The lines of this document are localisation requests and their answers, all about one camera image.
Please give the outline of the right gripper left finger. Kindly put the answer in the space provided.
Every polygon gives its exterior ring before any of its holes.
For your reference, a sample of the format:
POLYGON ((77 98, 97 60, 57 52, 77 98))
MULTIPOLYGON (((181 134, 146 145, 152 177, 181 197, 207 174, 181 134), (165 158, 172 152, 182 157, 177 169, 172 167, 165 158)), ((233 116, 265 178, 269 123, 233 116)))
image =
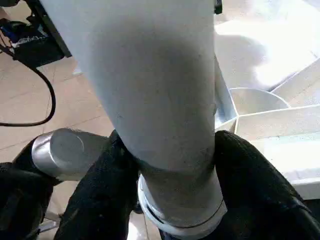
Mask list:
POLYGON ((56 240, 125 240, 137 203, 138 166, 117 131, 69 198, 56 240))

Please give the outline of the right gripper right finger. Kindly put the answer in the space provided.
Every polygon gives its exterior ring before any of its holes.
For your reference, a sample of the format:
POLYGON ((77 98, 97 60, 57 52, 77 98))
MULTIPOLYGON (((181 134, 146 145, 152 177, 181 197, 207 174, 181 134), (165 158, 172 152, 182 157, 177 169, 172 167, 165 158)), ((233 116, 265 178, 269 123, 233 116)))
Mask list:
POLYGON ((318 240, 320 223, 286 178, 251 143, 215 133, 214 162, 227 206, 218 240, 318 240))

